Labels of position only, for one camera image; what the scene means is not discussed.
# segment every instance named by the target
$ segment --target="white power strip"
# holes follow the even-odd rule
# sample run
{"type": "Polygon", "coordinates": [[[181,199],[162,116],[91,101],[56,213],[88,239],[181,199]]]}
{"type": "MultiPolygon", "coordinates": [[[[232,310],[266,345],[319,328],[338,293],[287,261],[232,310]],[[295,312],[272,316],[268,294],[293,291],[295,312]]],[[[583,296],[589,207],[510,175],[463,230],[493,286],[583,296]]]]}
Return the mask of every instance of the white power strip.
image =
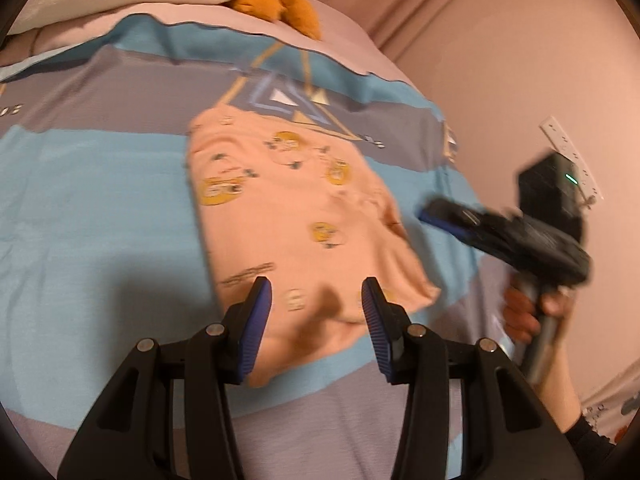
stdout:
{"type": "Polygon", "coordinates": [[[594,204],[604,200],[602,192],[593,177],[593,173],[591,173],[591,170],[587,167],[587,163],[580,156],[580,153],[562,129],[558,120],[553,116],[548,117],[540,123],[540,129],[551,141],[554,149],[562,153],[576,165],[578,169],[577,178],[580,183],[580,192],[584,199],[584,205],[591,208],[594,204]]]}

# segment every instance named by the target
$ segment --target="orange garment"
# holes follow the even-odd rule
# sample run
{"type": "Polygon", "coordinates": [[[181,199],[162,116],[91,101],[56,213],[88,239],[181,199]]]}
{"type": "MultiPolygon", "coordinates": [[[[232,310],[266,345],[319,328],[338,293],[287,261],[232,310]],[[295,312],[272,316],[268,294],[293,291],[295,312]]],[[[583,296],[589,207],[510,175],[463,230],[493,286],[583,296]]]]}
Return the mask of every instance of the orange garment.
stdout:
{"type": "Polygon", "coordinates": [[[223,308],[258,275],[273,285],[249,384],[365,335],[367,276],[408,312],[437,297],[393,197],[350,142],[219,105],[192,121],[188,163],[223,308]]]}

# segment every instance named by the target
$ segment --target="black sleeve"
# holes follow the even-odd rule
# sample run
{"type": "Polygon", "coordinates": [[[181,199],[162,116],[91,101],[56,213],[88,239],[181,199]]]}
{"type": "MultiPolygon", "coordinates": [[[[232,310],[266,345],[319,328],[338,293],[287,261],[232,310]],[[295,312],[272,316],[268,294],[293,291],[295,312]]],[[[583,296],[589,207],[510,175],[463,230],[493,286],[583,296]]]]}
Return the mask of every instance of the black sleeve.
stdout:
{"type": "Polygon", "coordinates": [[[616,447],[605,436],[597,434],[583,416],[564,436],[574,448],[586,480],[593,477],[611,450],[616,447]]]}

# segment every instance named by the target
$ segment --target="bed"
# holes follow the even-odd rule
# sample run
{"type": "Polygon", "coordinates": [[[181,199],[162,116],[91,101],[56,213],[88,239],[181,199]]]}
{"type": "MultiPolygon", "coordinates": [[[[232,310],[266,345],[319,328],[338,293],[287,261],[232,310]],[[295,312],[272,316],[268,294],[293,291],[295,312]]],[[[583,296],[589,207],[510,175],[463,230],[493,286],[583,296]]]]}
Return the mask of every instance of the bed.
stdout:
{"type": "MultiPolygon", "coordinates": [[[[479,206],[442,112],[355,22],[314,7],[321,42],[226,7],[156,3],[49,25],[0,53],[0,398],[52,474],[137,341],[181,340],[220,318],[185,165],[189,122],[220,100],[258,114],[282,95],[313,103],[306,119],[358,147],[441,289],[412,319],[511,349],[508,269],[415,217],[435,195],[479,206]]],[[[385,383],[367,336],[228,396],[248,478],[390,475],[406,389],[385,383]]]]}

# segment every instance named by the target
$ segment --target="stuffed animal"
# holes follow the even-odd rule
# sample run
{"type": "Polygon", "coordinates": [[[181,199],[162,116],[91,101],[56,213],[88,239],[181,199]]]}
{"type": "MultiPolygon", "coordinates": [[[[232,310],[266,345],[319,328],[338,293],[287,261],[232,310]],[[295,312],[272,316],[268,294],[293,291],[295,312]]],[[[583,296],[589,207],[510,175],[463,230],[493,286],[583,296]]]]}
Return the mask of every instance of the stuffed animal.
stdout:
{"type": "Polygon", "coordinates": [[[228,4],[261,20],[282,20],[305,36],[320,39],[320,21],[309,0],[231,0],[228,4]]]}

